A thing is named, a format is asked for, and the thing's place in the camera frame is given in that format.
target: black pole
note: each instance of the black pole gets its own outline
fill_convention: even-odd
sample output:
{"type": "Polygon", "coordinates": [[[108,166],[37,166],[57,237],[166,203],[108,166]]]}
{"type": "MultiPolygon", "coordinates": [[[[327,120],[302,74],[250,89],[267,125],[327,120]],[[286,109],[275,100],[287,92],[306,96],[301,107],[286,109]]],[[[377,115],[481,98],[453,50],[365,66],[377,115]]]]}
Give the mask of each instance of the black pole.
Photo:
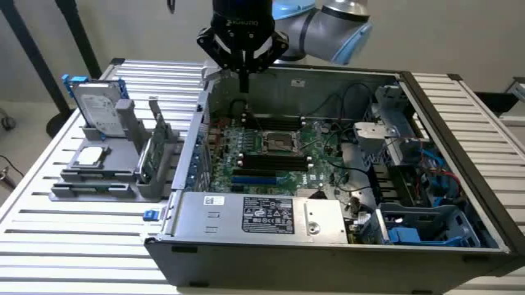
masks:
{"type": "Polygon", "coordinates": [[[80,51],[82,59],[90,71],[90,76],[94,79],[100,78],[102,70],[96,56],[92,51],[88,35],[86,33],[84,25],[82,24],[79,10],[75,0],[55,0],[56,5],[64,15],[67,26],[75,38],[75,43],[80,51]]]}
{"type": "Polygon", "coordinates": [[[27,57],[33,64],[33,68],[39,74],[41,83],[44,83],[44,87],[48,90],[51,99],[60,111],[60,114],[49,120],[47,125],[48,135],[53,137],[71,116],[71,109],[67,105],[59,85],[56,84],[48,64],[45,63],[45,60],[41,56],[40,49],[35,43],[33,38],[31,37],[23,17],[16,10],[13,0],[0,0],[0,9],[5,19],[8,20],[16,39],[19,39],[19,43],[23,46],[27,57]]]}

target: white label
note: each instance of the white label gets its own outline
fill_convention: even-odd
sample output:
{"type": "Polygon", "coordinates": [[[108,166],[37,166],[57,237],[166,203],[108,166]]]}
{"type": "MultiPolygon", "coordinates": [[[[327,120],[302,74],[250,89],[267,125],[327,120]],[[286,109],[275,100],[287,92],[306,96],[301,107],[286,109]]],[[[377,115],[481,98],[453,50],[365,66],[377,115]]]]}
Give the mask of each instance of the white label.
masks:
{"type": "Polygon", "coordinates": [[[207,195],[204,197],[204,205],[223,206],[224,197],[219,195],[207,195]]]}
{"type": "Polygon", "coordinates": [[[291,86],[305,88],[306,81],[301,79],[293,79],[291,86]]]}
{"type": "Polygon", "coordinates": [[[116,110],[111,99],[99,95],[83,95],[80,97],[91,118],[94,127],[107,136],[124,136],[116,110]]]}
{"type": "Polygon", "coordinates": [[[94,165],[99,161],[102,154],[103,154],[102,147],[88,146],[82,150],[76,158],[76,162],[79,163],[79,165],[94,165]]]}

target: blue pcie slot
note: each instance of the blue pcie slot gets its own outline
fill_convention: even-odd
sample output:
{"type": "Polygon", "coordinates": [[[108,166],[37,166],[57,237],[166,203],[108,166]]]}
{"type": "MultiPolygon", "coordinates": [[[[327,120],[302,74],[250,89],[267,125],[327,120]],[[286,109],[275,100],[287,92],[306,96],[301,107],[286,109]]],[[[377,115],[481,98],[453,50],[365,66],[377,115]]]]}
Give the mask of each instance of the blue pcie slot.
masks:
{"type": "Polygon", "coordinates": [[[232,177],[231,183],[238,184],[266,184],[266,185],[277,185],[278,179],[277,178],[267,178],[267,177],[232,177]]]}

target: capacitor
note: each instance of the capacitor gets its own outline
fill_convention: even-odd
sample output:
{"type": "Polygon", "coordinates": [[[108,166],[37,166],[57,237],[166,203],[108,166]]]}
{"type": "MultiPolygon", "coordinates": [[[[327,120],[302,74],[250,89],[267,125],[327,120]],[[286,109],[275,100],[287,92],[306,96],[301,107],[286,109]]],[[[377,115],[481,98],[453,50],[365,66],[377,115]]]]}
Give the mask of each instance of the capacitor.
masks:
{"type": "Polygon", "coordinates": [[[321,126],[321,133],[322,134],[329,134],[330,133],[330,124],[329,123],[322,124],[322,126],[321,126]]]}

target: white wall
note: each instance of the white wall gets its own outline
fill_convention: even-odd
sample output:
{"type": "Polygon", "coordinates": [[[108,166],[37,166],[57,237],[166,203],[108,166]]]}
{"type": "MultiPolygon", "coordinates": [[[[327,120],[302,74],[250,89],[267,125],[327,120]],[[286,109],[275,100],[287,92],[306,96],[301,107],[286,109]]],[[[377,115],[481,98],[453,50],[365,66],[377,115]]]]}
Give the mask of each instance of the white wall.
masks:
{"type": "MultiPolygon", "coordinates": [[[[15,2],[53,75],[87,74],[55,1],[15,2]]],[[[114,57],[204,59],[195,36],[210,22],[211,0],[176,3],[171,15],[166,0],[78,0],[102,68],[114,57]]],[[[525,1],[369,0],[369,10],[374,30],[350,66],[458,73],[478,91],[502,91],[513,76],[525,76],[525,1]]],[[[0,99],[51,101],[3,17],[0,40],[0,99]]]]}

